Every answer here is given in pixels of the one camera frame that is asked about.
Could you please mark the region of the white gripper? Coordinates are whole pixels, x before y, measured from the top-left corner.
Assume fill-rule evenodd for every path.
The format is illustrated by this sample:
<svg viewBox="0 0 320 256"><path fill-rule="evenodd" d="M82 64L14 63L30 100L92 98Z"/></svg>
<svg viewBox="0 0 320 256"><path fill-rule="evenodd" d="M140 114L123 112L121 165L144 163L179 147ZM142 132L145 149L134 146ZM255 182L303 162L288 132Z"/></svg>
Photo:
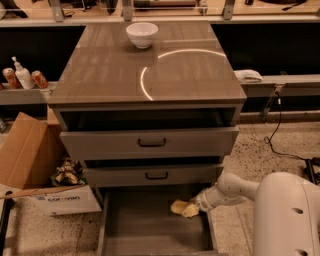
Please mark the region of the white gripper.
<svg viewBox="0 0 320 256"><path fill-rule="evenodd" d="M221 191L217 187L206 188L195 197L196 205L186 203L183 206L181 215L185 218L193 218L199 214L199 209L203 212L209 212L220 204L221 198Z"/></svg>

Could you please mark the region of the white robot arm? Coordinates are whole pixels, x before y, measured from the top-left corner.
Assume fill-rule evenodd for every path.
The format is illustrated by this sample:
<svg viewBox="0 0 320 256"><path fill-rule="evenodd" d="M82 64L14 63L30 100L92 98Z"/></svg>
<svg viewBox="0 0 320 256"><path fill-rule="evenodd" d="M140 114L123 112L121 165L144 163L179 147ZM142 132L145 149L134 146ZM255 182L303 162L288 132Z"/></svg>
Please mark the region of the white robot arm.
<svg viewBox="0 0 320 256"><path fill-rule="evenodd" d="M320 256L320 187L276 172L261 182L223 173L182 210L184 217L247 198L254 202L253 256Z"/></svg>

